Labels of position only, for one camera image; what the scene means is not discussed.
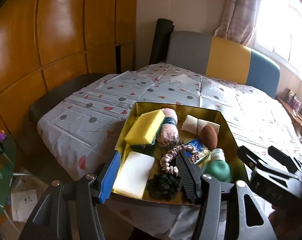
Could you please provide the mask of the person's right hand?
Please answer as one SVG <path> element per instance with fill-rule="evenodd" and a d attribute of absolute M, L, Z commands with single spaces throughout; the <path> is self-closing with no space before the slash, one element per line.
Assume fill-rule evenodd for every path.
<path fill-rule="evenodd" d="M 302 239 L 302 201 L 285 209 L 272 205 L 272 209 L 268 218 L 277 239 Z"/>

